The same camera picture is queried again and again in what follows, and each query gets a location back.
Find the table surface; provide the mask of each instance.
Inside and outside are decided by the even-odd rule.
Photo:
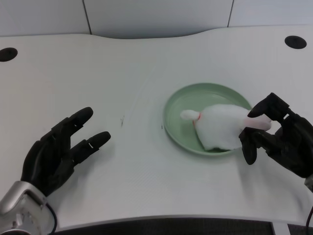
[[[285,45],[290,35],[308,45]],[[112,139],[49,196],[59,230],[134,217],[224,217],[304,224],[313,195],[304,180],[259,150],[199,156],[174,144],[162,109],[176,90],[218,83],[252,105],[275,92],[313,123],[313,26],[241,27],[165,39],[91,35],[0,38],[17,57],[0,63],[0,198],[19,180],[32,144],[91,106],[72,145],[102,131]]]

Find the green plate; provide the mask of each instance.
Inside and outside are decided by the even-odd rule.
[[[248,101],[236,91],[213,83],[199,83],[184,87],[174,93],[167,101],[163,111],[164,127],[169,136],[181,147],[202,155],[220,156],[235,150],[205,150],[198,139],[192,121],[182,120],[182,110],[202,111],[214,104],[235,104],[251,109]]]

